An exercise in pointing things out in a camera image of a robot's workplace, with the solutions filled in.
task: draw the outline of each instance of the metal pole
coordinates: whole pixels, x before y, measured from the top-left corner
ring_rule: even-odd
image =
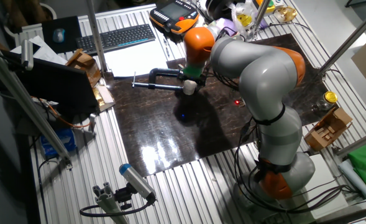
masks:
[[[362,147],[366,145],[366,136],[363,137],[362,139],[359,139],[358,141],[354,142],[353,144],[345,147],[344,149],[338,151],[336,153],[337,156],[345,156],[347,155],[348,153],[358,149],[359,147]]]
[[[270,4],[271,0],[263,0],[262,4],[258,7],[258,13],[255,23],[255,29],[253,32],[256,32],[258,26],[262,22],[262,19],[264,18],[265,11],[267,10],[268,5]]]
[[[31,120],[39,128],[40,132],[48,139],[49,143],[54,147],[58,155],[60,155],[65,160],[65,162],[70,165],[71,157],[68,151],[65,149],[64,144],[61,142],[60,138],[57,136],[45,118],[40,115],[34,105],[34,102],[29,96],[28,91],[24,88],[17,75],[14,72],[9,71],[7,64],[2,58],[0,58],[0,80],[21,105],[22,109],[24,109]]]
[[[347,40],[338,48],[336,52],[325,62],[325,64],[319,69],[318,75],[322,75],[328,70],[340,57],[346,52],[346,50],[365,32],[366,20],[350,35]]]
[[[88,3],[88,7],[89,7],[88,18],[89,18],[89,23],[90,23],[90,29],[91,29],[91,33],[93,34],[93,40],[94,40],[94,45],[96,46],[97,56],[98,56],[98,59],[100,60],[101,71],[103,73],[106,73],[108,71],[108,69],[107,69],[106,58],[104,56],[103,44],[101,43],[100,33],[98,32],[97,21],[96,21],[96,12],[94,11],[93,2],[91,0],[86,0],[86,2]]]

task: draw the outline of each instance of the robotic arm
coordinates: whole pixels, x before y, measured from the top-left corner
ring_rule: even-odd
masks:
[[[223,37],[212,48],[211,65],[225,77],[239,77],[241,97],[260,129],[259,171],[251,180],[252,189],[267,201],[290,198],[315,171],[312,160],[297,152],[300,117],[281,101],[304,77],[302,56]]]

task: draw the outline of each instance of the slotted aluminum frame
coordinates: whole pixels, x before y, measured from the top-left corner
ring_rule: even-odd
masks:
[[[293,22],[309,24],[300,13],[300,9],[292,0],[286,0],[285,4],[298,10],[298,15]],[[138,24],[150,24],[158,46],[163,49],[165,60],[185,58],[185,50],[182,39],[175,39],[175,44],[167,39],[170,56],[166,52],[163,43],[164,36],[152,27],[149,21],[149,12],[155,5],[140,6],[118,11],[104,12],[96,15],[100,32],[107,32],[123,27]],[[78,18],[82,36],[91,35],[87,16]],[[278,23],[275,17],[265,18],[267,23]],[[41,26],[34,25],[23,28],[23,33],[16,38],[18,44],[21,39],[32,38],[36,35],[43,38]],[[299,26],[275,26],[257,34],[258,39],[266,39],[283,34],[293,34],[300,47],[303,49],[313,67],[321,67],[330,54],[323,47],[316,36],[309,30]],[[68,59],[73,52],[60,54]],[[366,136],[366,106],[359,98],[352,85],[344,76],[337,72],[326,72],[324,84],[328,90],[339,95],[338,104],[353,118],[353,125],[333,145],[323,149],[321,154],[327,162],[334,176],[340,175],[337,165],[341,162],[335,157],[331,147],[345,148]],[[303,127],[305,135],[314,124]],[[92,186],[109,182],[114,189],[126,185],[124,178],[119,175],[119,166],[127,163],[127,156],[122,142],[115,111],[110,108],[102,112],[96,118],[96,135],[90,136],[88,130],[74,130],[78,149],[71,152],[72,170],[58,168],[51,162],[45,164],[39,173],[37,168],[44,161],[39,149],[31,149],[34,178],[37,186],[37,198],[42,223],[112,223],[110,218],[88,218],[79,214],[79,209],[88,205],[94,205]],[[240,163],[244,172],[255,167],[254,159],[258,152],[253,144],[241,148]],[[299,151],[307,151],[308,145],[304,139],[301,141]],[[128,215],[131,223],[252,223],[251,218],[242,210],[236,202],[231,201],[232,186],[234,185],[233,165],[235,149],[221,152],[207,158],[198,159],[182,166],[168,169],[149,175],[145,179],[157,192],[158,202],[142,212]],[[40,190],[38,176],[43,182]],[[339,184],[348,184],[344,177],[339,178]],[[348,201],[356,195],[345,195]],[[140,196],[133,196],[133,208],[144,205]]]

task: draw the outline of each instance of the paper sheet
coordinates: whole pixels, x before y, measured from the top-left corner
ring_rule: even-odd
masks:
[[[40,47],[39,50],[34,53],[34,58],[57,63],[60,65],[65,65],[67,63],[64,58],[58,56],[39,36],[31,38],[29,39],[29,41]],[[14,48],[13,50],[11,50],[11,52],[21,54],[21,46]]]
[[[148,74],[153,68],[168,68],[157,40],[105,53],[105,58],[114,77],[133,77],[134,73]]]

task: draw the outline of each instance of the black keyboard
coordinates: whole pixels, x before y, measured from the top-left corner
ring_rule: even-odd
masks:
[[[100,34],[104,52],[123,49],[133,45],[155,40],[155,36],[148,24],[132,26]],[[88,55],[96,55],[93,36],[76,38],[79,49]]]

